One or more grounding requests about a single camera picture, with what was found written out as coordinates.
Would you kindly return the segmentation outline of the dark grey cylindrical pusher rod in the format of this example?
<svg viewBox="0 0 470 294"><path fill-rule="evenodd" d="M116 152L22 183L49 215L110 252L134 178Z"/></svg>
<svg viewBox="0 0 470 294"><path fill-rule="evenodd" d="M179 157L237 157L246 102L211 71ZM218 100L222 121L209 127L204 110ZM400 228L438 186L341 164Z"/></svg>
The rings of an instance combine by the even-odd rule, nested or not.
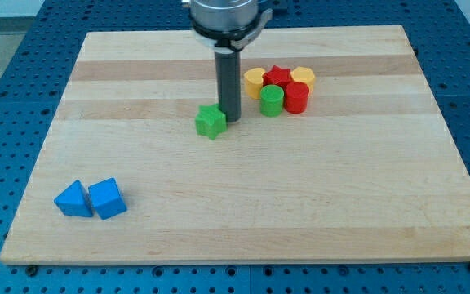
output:
<svg viewBox="0 0 470 294"><path fill-rule="evenodd" d="M235 123L241 117L240 54L215 53L219 109L228 123Z"/></svg>

